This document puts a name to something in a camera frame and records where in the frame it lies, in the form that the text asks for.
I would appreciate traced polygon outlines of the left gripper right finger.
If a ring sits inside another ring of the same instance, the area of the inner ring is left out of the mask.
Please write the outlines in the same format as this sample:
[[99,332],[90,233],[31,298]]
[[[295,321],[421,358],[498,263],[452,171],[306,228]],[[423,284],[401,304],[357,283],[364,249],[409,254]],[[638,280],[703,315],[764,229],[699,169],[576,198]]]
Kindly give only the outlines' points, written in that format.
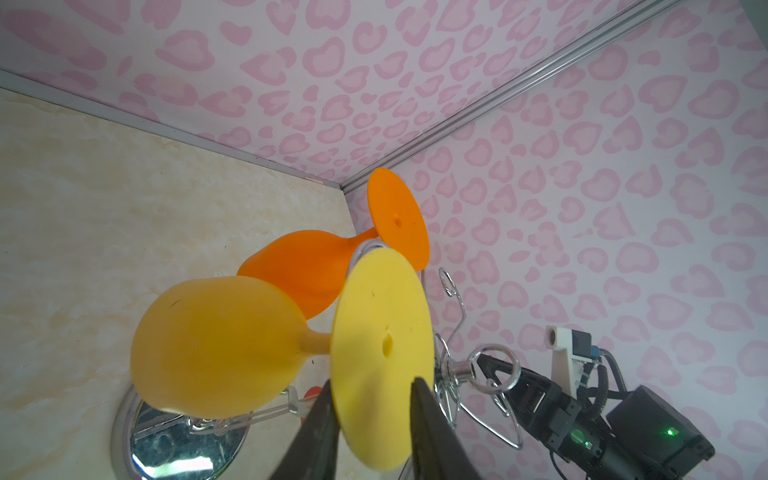
[[480,480],[427,382],[413,380],[410,432],[414,478],[418,480]]

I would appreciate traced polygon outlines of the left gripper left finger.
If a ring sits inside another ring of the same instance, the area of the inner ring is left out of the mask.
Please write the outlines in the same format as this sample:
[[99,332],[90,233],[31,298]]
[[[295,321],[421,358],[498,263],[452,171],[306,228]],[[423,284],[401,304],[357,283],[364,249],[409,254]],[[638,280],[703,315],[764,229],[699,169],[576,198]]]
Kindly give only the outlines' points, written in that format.
[[277,479],[334,479],[340,425],[327,380],[319,394],[302,399],[305,421],[271,475]]

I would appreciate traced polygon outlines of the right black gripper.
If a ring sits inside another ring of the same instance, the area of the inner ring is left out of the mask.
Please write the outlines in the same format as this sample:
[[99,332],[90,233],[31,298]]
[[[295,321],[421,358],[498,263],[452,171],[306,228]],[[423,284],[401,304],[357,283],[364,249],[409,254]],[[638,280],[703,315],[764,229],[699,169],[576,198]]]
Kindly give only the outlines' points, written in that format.
[[515,415],[522,428],[552,453],[574,462],[587,474],[598,474],[606,451],[606,422],[589,420],[582,405],[538,373],[511,362],[480,354],[476,360],[483,390],[515,387]]

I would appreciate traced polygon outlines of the orange wine glass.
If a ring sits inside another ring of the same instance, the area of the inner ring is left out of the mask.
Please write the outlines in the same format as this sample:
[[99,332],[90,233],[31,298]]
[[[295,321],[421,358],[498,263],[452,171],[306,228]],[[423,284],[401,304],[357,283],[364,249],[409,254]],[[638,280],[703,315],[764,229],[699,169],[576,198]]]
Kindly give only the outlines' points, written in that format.
[[336,300],[349,262],[365,241],[379,239],[414,270],[425,269],[430,258],[427,227],[404,181],[386,168],[376,169],[369,178],[367,202],[373,227],[363,233],[345,238],[321,230],[292,232],[247,258],[237,274],[276,286],[311,319]]

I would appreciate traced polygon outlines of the red wine glass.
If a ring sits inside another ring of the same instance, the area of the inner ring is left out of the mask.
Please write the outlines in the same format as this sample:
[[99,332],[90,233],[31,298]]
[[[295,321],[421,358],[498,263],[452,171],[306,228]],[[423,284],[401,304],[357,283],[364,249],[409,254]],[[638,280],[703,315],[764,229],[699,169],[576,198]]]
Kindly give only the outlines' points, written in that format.
[[304,395],[305,401],[314,401],[321,393],[323,388],[319,386],[311,387]]

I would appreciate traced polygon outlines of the yellow wine glass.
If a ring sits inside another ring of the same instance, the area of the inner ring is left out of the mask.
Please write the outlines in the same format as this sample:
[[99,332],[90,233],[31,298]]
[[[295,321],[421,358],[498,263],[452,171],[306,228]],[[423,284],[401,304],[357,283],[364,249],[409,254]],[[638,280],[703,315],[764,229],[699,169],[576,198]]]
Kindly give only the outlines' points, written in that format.
[[410,391],[433,379],[425,292],[391,248],[365,254],[343,284],[330,333],[251,277],[185,281],[143,315],[130,353],[132,382],[150,406],[205,419],[249,413],[276,397],[317,355],[346,442],[367,467],[389,471],[410,454]]

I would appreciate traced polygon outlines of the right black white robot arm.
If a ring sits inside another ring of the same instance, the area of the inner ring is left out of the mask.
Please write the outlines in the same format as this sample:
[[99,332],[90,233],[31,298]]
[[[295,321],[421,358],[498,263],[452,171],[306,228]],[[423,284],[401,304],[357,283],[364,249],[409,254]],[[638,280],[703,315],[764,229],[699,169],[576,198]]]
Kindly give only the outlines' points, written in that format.
[[610,390],[615,366],[590,364],[598,385],[580,386],[575,397],[523,368],[504,398],[531,437],[590,479],[681,479],[714,457],[704,434],[650,388]]

